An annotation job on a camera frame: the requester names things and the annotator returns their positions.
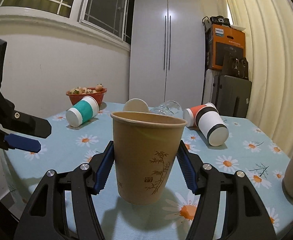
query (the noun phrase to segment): red plastic basket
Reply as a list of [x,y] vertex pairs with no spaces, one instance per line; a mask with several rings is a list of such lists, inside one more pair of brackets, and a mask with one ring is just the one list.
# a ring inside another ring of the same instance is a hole
[[80,94],[80,95],[73,95],[68,93],[69,91],[66,92],[66,95],[69,96],[70,101],[72,103],[72,105],[74,106],[77,102],[79,102],[82,98],[84,98],[85,96],[90,96],[93,97],[96,102],[98,103],[98,105],[100,106],[103,100],[103,96],[104,94],[107,92],[106,88],[103,88],[102,91],[97,92],[97,93],[91,93],[91,94]]

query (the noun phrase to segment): metal bolt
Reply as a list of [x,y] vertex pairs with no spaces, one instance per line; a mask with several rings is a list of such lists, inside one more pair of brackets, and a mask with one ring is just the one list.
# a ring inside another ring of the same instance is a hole
[[80,169],[82,169],[83,171],[87,170],[90,166],[88,165],[88,163],[84,163],[81,164]]
[[237,171],[236,174],[240,177],[243,178],[245,176],[243,171]]
[[209,171],[209,170],[212,169],[212,166],[210,164],[208,164],[208,163],[205,163],[205,164],[203,164],[203,169]]
[[53,175],[54,175],[54,171],[53,170],[49,170],[48,172],[47,172],[47,176],[48,177],[52,177]]

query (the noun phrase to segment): table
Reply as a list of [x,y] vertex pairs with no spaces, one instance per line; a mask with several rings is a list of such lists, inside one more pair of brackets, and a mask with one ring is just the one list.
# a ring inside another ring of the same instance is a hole
[[[1,157],[11,194],[23,209],[37,184],[50,169],[58,173],[72,171],[92,156],[103,152],[113,139],[110,113],[121,111],[123,104],[103,103],[103,110],[78,128],[69,126],[65,112],[48,118],[52,134],[39,138],[39,153],[4,151]],[[211,147],[197,130],[185,127],[183,141],[190,152],[219,171],[243,170],[256,187],[280,236],[293,221],[293,200],[282,190],[282,179],[289,158],[259,128],[247,119],[222,117],[230,135],[225,144]],[[93,196],[96,213],[107,240],[185,239],[195,214],[199,196],[187,189],[178,161],[161,199],[148,206],[135,206],[117,192],[115,167],[105,189]],[[71,192],[66,192],[68,225],[75,231]],[[215,238],[221,237],[225,210],[225,192],[221,193]]]

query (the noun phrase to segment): cardboard box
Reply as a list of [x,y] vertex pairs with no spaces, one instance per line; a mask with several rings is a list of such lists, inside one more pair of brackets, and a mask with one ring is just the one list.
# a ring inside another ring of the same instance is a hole
[[245,57],[245,33],[224,25],[212,24],[205,33],[206,67],[221,70],[224,55]]

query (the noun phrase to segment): wardrobe door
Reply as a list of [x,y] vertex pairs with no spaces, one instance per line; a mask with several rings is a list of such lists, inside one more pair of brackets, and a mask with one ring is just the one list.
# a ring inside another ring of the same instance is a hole
[[168,67],[165,101],[182,108],[202,102],[205,33],[201,0],[168,0]]
[[129,98],[149,106],[164,101],[168,0],[135,0],[132,26]]

